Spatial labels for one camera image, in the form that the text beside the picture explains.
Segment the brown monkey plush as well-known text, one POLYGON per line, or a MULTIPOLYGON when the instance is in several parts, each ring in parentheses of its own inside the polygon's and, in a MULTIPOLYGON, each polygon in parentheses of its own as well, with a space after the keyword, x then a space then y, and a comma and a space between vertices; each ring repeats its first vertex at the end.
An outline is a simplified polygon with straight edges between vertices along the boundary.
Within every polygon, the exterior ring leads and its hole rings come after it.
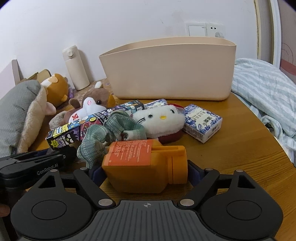
POLYGON ((84 94, 81 101, 71 98, 69 104, 73 109, 63 114, 60 126, 116 106, 113 95, 103 87, 101 81, 97 81, 94 88, 84 94))

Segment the green plaid cloth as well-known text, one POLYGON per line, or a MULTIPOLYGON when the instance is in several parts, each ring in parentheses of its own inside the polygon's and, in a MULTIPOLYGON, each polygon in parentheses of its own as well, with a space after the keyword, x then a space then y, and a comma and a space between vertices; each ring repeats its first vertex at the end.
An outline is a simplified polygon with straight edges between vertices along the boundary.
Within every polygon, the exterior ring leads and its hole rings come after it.
POLYGON ((101 164, 107 147, 116 141, 147 139, 144 127, 123 110, 112 112, 103 125, 91 125, 77 149, 77 158, 86 162, 91 169, 101 164))

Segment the cream thermos bottle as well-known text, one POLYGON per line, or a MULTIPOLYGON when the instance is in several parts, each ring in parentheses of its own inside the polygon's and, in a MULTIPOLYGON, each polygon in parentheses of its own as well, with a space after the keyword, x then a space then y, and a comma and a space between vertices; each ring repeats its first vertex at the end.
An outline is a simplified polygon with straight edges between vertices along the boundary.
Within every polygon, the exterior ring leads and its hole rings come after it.
POLYGON ((75 89, 79 91, 88 87, 90 82, 77 46, 63 50, 62 54, 75 89))

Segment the orange plastic bottle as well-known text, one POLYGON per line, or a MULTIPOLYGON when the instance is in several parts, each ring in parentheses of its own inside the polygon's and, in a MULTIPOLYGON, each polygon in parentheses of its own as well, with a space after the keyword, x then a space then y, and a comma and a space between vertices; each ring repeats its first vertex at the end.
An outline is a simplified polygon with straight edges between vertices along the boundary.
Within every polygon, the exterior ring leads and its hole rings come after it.
POLYGON ((124 193, 161 193, 188 179, 185 147, 163 146, 156 139, 113 142, 102 169, 113 188, 124 193))

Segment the blue white tissue pack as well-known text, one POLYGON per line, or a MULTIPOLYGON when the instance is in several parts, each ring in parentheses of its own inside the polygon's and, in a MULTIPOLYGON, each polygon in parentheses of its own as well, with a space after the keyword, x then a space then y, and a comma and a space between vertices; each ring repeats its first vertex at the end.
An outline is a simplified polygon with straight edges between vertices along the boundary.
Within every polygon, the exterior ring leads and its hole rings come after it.
POLYGON ((203 144, 222 126, 222 117, 194 104, 186 106, 183 113, 185 115, 183 131, 203 144))

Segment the long cartoon printed box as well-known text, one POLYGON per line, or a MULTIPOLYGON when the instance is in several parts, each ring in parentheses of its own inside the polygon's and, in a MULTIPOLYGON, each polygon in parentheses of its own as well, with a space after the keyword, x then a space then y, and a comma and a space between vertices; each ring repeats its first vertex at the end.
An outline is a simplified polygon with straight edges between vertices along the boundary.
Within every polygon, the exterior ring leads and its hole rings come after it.
POLYGON ((139 100, 133 100, 117 105, 114 108, 91 114, 80 120, 75 120, 74 122, 49 131, 46 141, 52 150, 82 141, 86 135, 87 129, 91 125, 103 125, 110 114, 115 110, 123 110, 132 116, 138 110, 144 110, 144 104, 139 100))

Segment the grey plush cushion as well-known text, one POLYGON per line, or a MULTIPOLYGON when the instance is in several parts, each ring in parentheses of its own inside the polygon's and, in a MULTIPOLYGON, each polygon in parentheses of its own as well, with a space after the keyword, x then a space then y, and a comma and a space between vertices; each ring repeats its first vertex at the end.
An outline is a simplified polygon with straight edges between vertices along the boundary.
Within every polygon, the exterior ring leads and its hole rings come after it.
POLYGON ((37 138, 43 120, 56 114, 37 80, 16 85, 1 99, 1 157, 27 152, 37 138))

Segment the white kitty plush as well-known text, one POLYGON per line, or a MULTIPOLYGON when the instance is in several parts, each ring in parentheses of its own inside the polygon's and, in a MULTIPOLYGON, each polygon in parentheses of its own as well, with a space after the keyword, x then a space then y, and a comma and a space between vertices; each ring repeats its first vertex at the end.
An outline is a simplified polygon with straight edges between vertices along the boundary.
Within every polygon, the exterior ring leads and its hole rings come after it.
POLYGON ((132 117, 144 127, 147 138, 157 139, 161 144, 175 142, 182 136, 185 115, 180 105, 167 104, 139 110, 132 117))

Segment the grey hedgehog plush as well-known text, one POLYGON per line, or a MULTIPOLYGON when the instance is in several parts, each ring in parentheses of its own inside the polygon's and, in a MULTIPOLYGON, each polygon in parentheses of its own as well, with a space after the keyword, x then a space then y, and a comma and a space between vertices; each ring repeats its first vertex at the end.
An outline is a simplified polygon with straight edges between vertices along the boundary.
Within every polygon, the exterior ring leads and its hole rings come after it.
POLYGON ((50 130, 54 130, 62 125, 64 125, 64 116, 66 114, 66 111, 62 111, 58 114, 56 114, 50 121, 49 121, 49 128, 50 130))

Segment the white wall switch socket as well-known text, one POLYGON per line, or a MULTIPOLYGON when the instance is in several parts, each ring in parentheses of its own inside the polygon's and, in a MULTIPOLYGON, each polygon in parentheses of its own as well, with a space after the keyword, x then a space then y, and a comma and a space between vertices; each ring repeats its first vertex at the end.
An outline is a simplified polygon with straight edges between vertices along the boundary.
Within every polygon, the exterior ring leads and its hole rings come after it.
POLYGON ((225 38, 225 26, 211 22, 187 22, 188 35, 191 37, 217 37, 225 38))

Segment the orange hamster plush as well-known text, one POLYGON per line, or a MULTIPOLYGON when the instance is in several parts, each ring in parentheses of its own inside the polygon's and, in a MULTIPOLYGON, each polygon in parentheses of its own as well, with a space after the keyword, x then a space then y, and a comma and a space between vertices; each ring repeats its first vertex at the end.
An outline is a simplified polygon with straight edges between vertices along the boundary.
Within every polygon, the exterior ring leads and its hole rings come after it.
POLYGON ((46 89, 47 101, 53 106, 58 107, 68 99, 68 83, 62 75, 55 73, 41 85, 46 89))

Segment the striped blue bedding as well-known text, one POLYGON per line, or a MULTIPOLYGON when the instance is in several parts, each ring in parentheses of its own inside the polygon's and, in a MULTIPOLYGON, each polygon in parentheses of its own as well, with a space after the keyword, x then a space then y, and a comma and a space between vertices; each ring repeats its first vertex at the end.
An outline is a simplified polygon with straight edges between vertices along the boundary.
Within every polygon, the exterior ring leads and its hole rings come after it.
POLYGON ((274 65, 235 60, 231 91, 268 128, 295 164, 295 84, 274 65))

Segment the beige plastic storage bin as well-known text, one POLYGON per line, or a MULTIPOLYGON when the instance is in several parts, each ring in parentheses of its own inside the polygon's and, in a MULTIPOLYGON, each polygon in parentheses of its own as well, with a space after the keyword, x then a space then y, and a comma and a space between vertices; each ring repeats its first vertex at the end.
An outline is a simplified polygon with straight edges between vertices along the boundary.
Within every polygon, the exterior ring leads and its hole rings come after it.
POLYGON ((236 44, 216 37, 170 37, 126 44, 99 56, 115 96, 224 100, 236 44))

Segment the wooden door frame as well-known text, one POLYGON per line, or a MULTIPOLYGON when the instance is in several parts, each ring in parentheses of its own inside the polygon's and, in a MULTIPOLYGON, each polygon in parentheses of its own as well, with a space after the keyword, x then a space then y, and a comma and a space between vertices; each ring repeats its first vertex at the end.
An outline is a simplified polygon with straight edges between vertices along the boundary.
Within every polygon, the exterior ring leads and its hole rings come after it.
POLYGON ((257 58, 280 68, 281 21, 278 1, 254 1, 257 22, 257 58))

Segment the clear plastic packet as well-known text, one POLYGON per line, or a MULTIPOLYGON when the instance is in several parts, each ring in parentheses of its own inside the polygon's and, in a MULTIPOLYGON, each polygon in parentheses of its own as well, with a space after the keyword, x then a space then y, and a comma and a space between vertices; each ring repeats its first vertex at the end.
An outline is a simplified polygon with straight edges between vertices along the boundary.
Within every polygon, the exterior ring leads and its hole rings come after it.
POLYGON ((144 108, 145 109, 149 109, 149 108, 157 108, 160 106, 164 106, 167 105, 167 101, 165 99, 158 99, 149 103, 144 104, 144 108))

